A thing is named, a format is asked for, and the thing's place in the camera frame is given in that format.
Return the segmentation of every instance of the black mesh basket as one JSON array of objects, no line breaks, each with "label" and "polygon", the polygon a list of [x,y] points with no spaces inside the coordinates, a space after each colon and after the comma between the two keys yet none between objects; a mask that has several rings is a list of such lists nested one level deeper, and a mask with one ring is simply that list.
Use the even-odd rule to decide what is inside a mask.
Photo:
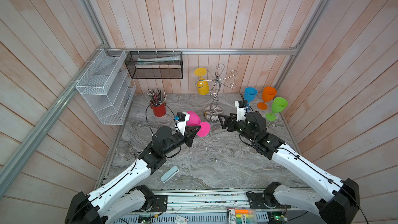
[{"label": "black mesh basket", "polygon": [[182,52],[137,52],[127,54],[125,64],[133,79],[182,79]]}]

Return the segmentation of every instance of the marble tabletop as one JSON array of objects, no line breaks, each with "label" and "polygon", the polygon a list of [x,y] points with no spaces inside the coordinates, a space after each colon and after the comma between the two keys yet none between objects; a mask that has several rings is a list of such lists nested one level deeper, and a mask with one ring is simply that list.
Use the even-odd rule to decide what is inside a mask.
[{"label": "marble tabletop", "polygon": [[[241,97],[240,94],[220,94],[219,99],[219,106],[224,114],[229,115],[231,112],[236,113],[234,102]],[[174,113],[194,111],[205,121],[203,110],[210,104],[210,100],[209,95],[171,94],[167,96],[166,102]],[[254,111],[259,110],[257,103],[260,101],[260,96],[257,96],[251,102]],[[141,151],[151,141],[151,131],[145,120],[147,102],[147,95],[136,95],[132,100],[126,126],[109,170],[110,177],[130,166],[135,159],[134,152]],[[260,110],[263,117],[270,112],[272,102],[267,104],[267,110]],[[156,117],[149,108],[147,116],[153,132],[161,126],[174,130],[173,115],[168,109],[165,116]],[[267,121],[268,132],[285,140],[294,149],[286,126],[280,115],[276,116],[276,121]],[[264,188],[277,181],[288,187],[307,187],[288,169],[243,144],[237,132],[223,130],[219,122],[210,125],[211,130],[207,136],[195,137],[191,148],[183,145],[177,156],[167,159],[159,170],[140,184],[145,184],[150,189],[248,189]],[[160,177],[173,166],[177,166],[180,171],[166,183],[161,182]]]}]

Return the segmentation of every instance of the round metal base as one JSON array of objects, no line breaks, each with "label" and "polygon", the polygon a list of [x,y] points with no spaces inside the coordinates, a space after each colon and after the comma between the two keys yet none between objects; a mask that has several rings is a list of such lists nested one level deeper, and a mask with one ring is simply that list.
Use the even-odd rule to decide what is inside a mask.
[{"label": "round metal base", "polygon": [[207,106],[203,111],[203,116],[205,120],[208,122],[217,122],[218,115],[222,114],[222,109],[220,107],[216,107],[214,110],[210,110],[210,106]]}]

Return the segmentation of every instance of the red pencil holder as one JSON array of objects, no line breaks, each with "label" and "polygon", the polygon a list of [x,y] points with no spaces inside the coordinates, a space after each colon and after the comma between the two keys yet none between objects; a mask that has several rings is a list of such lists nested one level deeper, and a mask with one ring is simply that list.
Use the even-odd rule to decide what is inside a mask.
[{"label": "red pencil holder", "polygon": [[158,107],[155,107],[154,105],[151,104],[150,107],[152,108],[153,114],[156,117],[162,117],[166,114],[166,103],[163,103],[162,105],[160,105]]}]

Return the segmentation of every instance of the wooden wall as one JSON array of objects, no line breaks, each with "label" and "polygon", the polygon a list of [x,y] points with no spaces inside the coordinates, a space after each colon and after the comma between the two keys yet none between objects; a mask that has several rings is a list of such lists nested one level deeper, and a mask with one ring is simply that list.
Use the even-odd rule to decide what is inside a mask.
[{"label": "wooden wall", "polygon": [[[0,166],[100,44],[79,0],[0,0]],[[0,200],[0,222],[63,223],[92,191],[114,128],[80,95]]]},{"label": "wooden wall", "polygon": [[[90,0],[111,47],[291,47],[295,46],[320,0]],[[275,85],[289,56],[184,56],[184,78],[139,79],[137,93],[163,88],[168,93],[196,93],[194,70],[216,64],[232,69],[242,92]]]},{"label": "wooden wall", "polygon": [[278,92],[302,154],[380,223],[398,219],[397,41],[398,0],[333,0]]}]

